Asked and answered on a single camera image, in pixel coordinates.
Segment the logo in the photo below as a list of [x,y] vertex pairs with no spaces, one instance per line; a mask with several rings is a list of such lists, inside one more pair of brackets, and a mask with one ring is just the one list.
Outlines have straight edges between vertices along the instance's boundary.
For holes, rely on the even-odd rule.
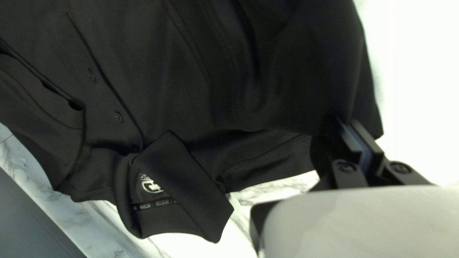
[[149,193],[164,192],[164,190],[162,190],[159,185],[155,184],[155,182],[151,180],[149,176],[145,174],[140,174],[140,180],[142,180],[142,187],[145,191]]

